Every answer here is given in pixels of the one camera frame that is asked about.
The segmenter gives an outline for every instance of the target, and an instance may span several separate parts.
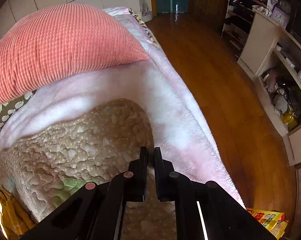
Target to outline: shelf compartment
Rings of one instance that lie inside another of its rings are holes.
[[[248,22],[249,24],[252,24],[252,22],[250,22],[249,20],[246,20],[244,17],[241,17],[240,15],[236,14],[235,12],[233,12],[231,10],[227,10],[227,12],[231,13],[234,16],[238,16],[239,18],[241,18],[242,20]]]
[[[238,49],[240,52],[243,50],[244,45],[234,35],[227,30],[224,30],[223,33],[226,34],[223,35],[223,37],[225,36],[224,38],[227,42],[230,42],[232,46]]]
[[[241,45],[245,46],[244,43],[242,43],[237,37],[235,37],[231,32],[228,32],[228,31],[224,31],[226,33],[228,33],[228,35],[232,36],[236,41],[238,41]]]
[[[283,124],[280,116],[276,114],[274,105],[272,104],[272,99],[264,86],[264,82],[261,76],[258,76],[253,80],[258,98],[265,109],[266,114],[268,115],[269,119],[271,120],[273,126],[280,134],[280,136],[285,136],[288,133],[287,125]]]
[[[279,58],[279,60],[283,63],[283,65],[285,66],[285,68],[288,70],[288,72],[290,73],[290,75],[293,77],[294,81],[297,83],[298,87],[301,90],[301,82],[298,79],[298,74],[297,72],[289,65],[289,63],[286,61],[285,57],[283,54],[281,54],[280,51],[278,51],[276,48],[274,48],[274,53],[277,55],[277,57]]]
[[[243,21],[240,16],[232,15],[225,19],[226,25],[235,25],[237,28],[241,29],[246,35],[249,34],[249,31],[252,25],[249,22]]]

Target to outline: pink pillow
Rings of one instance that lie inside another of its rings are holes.
[[[67,76],[148,58],[105,12],[83,4],[47,7],[0,40],[0,104]]]

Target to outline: bed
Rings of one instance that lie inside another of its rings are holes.
[[[147,58],[10,93],[14,103],[0,104],[0,187],[39,222],[86,182],[127,170],[141,146],[160,147],[176,171],[216,181],[244,206],[198,104],[152,32],[131,9],[104,12]],[[128,203],[123,239],[175,239],[174,204],[157,201],[154,183],[147,190],[145,203]]]

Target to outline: yellow bag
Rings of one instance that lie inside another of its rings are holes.
[[[271,231],[278,221],[285,219],[285,214],[280,212],[265,211],[253,208],[246,208],[246,210],[268,231]]]

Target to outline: wooden floor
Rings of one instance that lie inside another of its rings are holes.
[[[294,168],[230,49],[187,14],[158,15],[147,26],[199,104],[244,204],[285,212],[292,223]]]

